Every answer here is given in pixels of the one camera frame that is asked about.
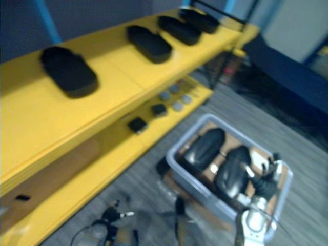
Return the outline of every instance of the black cable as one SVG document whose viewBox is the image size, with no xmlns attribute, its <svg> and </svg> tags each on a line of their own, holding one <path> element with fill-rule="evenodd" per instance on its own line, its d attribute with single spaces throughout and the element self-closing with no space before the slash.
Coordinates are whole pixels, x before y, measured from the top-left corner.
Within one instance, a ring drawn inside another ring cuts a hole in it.
<svg viewBox="0 0 328 246">
<path fill-rule="evenodd" d="M 75 240 L 75 238 L 84 230 L 86 229 L 89 229 L 91 226 L 88 226 L 88 227 L 83 227 L 82 229 L 80 229 L 77 233 L 75 233 L 75 235 L 72 237 L 72 240 L 71 240 L 71 243 L 70 243 L 70 246 L 73 246 L 73 242 Z"/>
</svg>

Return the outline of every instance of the blue pillar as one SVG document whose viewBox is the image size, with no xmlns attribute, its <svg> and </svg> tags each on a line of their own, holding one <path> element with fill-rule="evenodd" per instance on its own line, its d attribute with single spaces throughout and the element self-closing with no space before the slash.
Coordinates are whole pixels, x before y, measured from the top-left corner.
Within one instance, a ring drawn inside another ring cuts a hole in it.
<svg viewBox="0 0 328 246">
<path fill-rule="evenodd" d="M 52 19 L 50 11 L 45 3 L 45 0 L 35 0 L 37 8 L 40 12 L 40 15 L 46 25 L 48 33 L 51 37 L 53 44 L 59 44 L 63 42 L 62 38 L 60 37 L 56 24 Z"/>
</svg>

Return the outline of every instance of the yellow shelf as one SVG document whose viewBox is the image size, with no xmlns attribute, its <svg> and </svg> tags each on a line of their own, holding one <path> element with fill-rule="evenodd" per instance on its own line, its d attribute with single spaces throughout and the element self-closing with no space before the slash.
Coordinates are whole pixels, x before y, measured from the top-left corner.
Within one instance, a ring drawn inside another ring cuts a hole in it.
<svg viewBox="0 0 328 246">
<path fill-rule="evenodd" d="M 101 157 L 2 235 L 1 245 L 39 244 L 212 94 L 195 80 L 184 80 L 185 89 L 167 103 L 167 116 L 156 119 L 151 116 L 150 105 L 159 102 L 154 98 L 96 134 Z M 175 112 L 170 105 L 185 93 L 191 96 L 192 102 L 181 112 Z M 149 127 L 140 135 L 132 133 L 127 126 L 135 116 L 149 121 Z"/>
<path fill-rule="evenodd" d="M 175 10 L 165 15 L 177 17 L 177 13 L 177 10 Z M 134 24 L 147 27 L 149 30 L 156 32 L 159 30 L 157 27 L 157 16 L 141 19 Z M 115 32 L 117 40 L 124 40 L 123 45 L 119 49 L 113 49 L 105 56 L 146 90 L 159 85 L 163 85 L 163 89 L 165 88 L 165 83 L 173 83 L 187 76 L 199 65 L 204 64 L 222 52 L 227 45 L 233 43 L 240 36 L 240 32 L 220 26 L 214 34 L 202 33 L 201 39 L 197 44 L 187 46 L 170 34 L 160 31 L 161 36 L 171 44 L 174 50 L 167 62 L 153 65 L 145 57 L 140 57 L 134 46 L 124 38 L 126 36 L 124 29 L 128 25 L 130 24 L 124 25 L 122 31 Z M 111 30 L 104 31 L 103 35 L 111 36 Z"/>
<path fill-rule="evenodd" d="M 176 16 L 177 10 L 162 15 Z M 240 35 L 220 27 L 189 47 L 161 32 L 174 51 L 169 61 L 154 65 L 128 43 L 126 26 L 155 30 L 155 23 L 156 17 L 149 16 L 61 45 L 81 54 L 99 78 L 98 91 L 84 98 L 64 96 L 42 70 L 40 51 L 1 65 L 1 195 L 217 55 Z"/>
</svg>

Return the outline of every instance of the plastic tray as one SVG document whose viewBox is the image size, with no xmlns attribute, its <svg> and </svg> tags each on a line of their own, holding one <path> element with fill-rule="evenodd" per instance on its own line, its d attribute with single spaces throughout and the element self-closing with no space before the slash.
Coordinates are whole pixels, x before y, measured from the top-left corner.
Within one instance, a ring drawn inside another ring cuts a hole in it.
<svg viewBox="0 0 328 246">
<path fill-rule="evenodd" d="M 226 133 L 231 134 L 237 140 L 242 142 L 247 147 L 256 146 L 272 156 L 272 153 L 264 149 L 250 138 L 237 131 L 223 120 L 212 114 L 206 114 L 202 116 L 198 122 L 191 127 L 181 138 L 180 140 L 169 149 L 166 154 L 166 160 L 174 173 L 175 181 L 185 188 L 191 195 L 199 200 L 205 207 L 207 207 L 213 214 L 215 214 L 220 220 L 227 223 L 233 223 L 237 216 L 237 212 L 227 205 L 224 201 L 220 200 L 215 194 L 213 194 L 205 185 L 203 185 L 197 178 L 191 175 L 187 170 L 185 170 L 180 164 L 175 160 L 175 156 L 178 151 L 188 142 L 195 133 L 202 129 L 208 122 L 213 122 L 218 125 L 218 127 L 225 130 Z M 289 166 L 282 162 L 283 165 L 287 168 L 288 173 L 285 177 L 283 186 L 280 192 L 277 194 L 277 201 L 275 208 L 272 214 L 272 220 L 270 221 L 268 230 L 265 234 L 265 241 L 270 241 L 275 233 L 277 228 L 277 221 L 279 220 L 286 196 L 290 189 L 290 185 L 293 179 L 293 172 Z"/>
</svg>

